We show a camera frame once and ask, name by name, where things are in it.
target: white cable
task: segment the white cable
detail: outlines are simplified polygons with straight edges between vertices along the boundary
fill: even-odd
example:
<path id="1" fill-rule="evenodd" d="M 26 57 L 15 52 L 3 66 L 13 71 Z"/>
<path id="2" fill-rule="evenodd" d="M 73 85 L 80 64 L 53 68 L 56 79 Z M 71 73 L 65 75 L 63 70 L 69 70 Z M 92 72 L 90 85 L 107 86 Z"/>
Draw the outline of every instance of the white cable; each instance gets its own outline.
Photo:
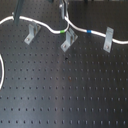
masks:
<path id="1" fill-rule="evenodd" d="M 42 26 L 48 28 L 48 29 L 50 30 L 50 32 L 52 32 L 52 33 L 54 33 L 54 34 L 65 33 L 65 32 L 68 30 L 68 28 L 69 28 L 69 24 L 67 23 L 67 28 L 66 28 L 66 29 L 56 31 L 56 30 L 53 30 L 52 28 L 50 28 L 47 24 L 45 24 L 45 23 L 43 23 L 43 22 L 40 22 L 40 21 L 37 21 L 37 20 L 34 20 L 34 19 L 31 19 L 31 18 L 27 18 L 27 17 L 24 17 L 24 16 L 20 16 L 20 19 L 26 20 L 26 21 L 30 21 L 30 22 L 34 21 L 35 23 L 40 24 L 40 25 L 42 25 Z M 9 16 L 9 17 L 7 17 L 7 18 L 1 20 L 1 21 L 0 21 L 0 24 L 4 23 L 5 21 L 8 21 L 8 20 L 13 20 L 13 16 Z"/>
<path id="2" fill-rule="evenodd" d="M 78 27 L 76 27 L 67 17 L 65 17 L 65 20 L 73 27 L 73 28 L 75 28 L 76 30 L 78 30 L 78 31 L 80 31 L 80 32 L 87 32 L 87 30 L 86 29 L 82 29 L 82 28 L 78 28 Z"/>
<path id="3" fill-rule="evenodd" d="M 13 16 L 6 17 L 5 19 L 0 21 L 0 24 L 4 23 L 5 21 L 13 20 Z"/>
<path id="4" fill-rule="evenodd" d="M 0 89 L 1 89 L 3 82 L 4 82 L 4 62 L 3 62 L 1 54 L 0 54 L 0 62 L 1 62 L 1 68 L 2 68 L 2 77 L 1 77 L 1 81 L 0 81 Z"/>
<path id="5" fill-rule="evenodd" d="M 65 17 L 65 20 L 76 30 L 80 31 L 80 32 L 85 32 L 87 33 L 87 30 L 86 29 L 82 29 L 82 28 L 78 28 L 76 27 L 67 17 Z M 95 35 L 98 35 L 98 36 L 102 36 L 102 37 L 106 37 L 105 34 L 103 33 L 100 33 L 100 32 L 96 32 L 96 31 L 93 31 L 91 30 L 91 33 L 92 34 L 95 34 Z M 117 43 L 117 44 L 128 44 L 128 41 L 119 41 L 119 40 L 116 40 L 116 39 L 112 39 L 112 41 L 114 43 Z"/>

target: black surface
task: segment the black surface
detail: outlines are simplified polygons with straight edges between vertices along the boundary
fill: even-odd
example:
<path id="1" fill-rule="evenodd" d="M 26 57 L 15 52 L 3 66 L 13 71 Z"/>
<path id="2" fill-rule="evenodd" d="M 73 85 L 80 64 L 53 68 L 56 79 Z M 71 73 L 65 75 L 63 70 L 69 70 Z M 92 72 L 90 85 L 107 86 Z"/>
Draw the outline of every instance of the black surface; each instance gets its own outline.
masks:
<path id="1" fill-rule="evenodd" d="M 0 19 L 11 15 L 15 0 L 0 1 Z M 66 27 L 59 2 L 25 1 L 22 14 L 53 29 Z M 71 21 L 82 28 L 128 40 L 128 3 L 70 2 Z M 0 26 L 0 53 L 5 81 L 0 91 L 0 128 L 127 128 L 128 45 L 103 50 L 104 38 L 76 32 L 75 44 L 63 53 L 65 34 L 42 27 L 28 46 L 29 22 Z"/>

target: mounting base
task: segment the mounting base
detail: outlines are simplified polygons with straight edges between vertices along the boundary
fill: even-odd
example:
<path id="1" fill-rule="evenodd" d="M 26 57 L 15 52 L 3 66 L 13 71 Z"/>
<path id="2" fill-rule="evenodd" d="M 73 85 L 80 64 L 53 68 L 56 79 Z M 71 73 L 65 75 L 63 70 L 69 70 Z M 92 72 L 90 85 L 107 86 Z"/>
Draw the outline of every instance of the mounting base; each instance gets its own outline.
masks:
<path id="1" fill-rule="evenodd" d="M 77 38 L 78 36 L 71 28 L 69 28 L 69 31 L 66 32 L 66 41 L 61 45 L 61 49 L 66 52 Z"/>
<path id="2" fill-rule="evenodd" d="M 111 46 L 112 46 L 113 32 L 114 32 L 114 30 L 112 28 L 107 27 L 106 38 L 105 38 L 105 43 L 104 43 L 103 49 L 109 53 L 111 51 Z"/>
<path id="3" fill-rule="evenodd" d="M 41 26 L 36 24 L 35 22 L 32 22 L 32 24 L 29 24 L 29 35 L 25 38 L 24 42 L 29 45 L 33 41 L 33 39 L 36 37 L 40 29 L 41 29 Z"/>

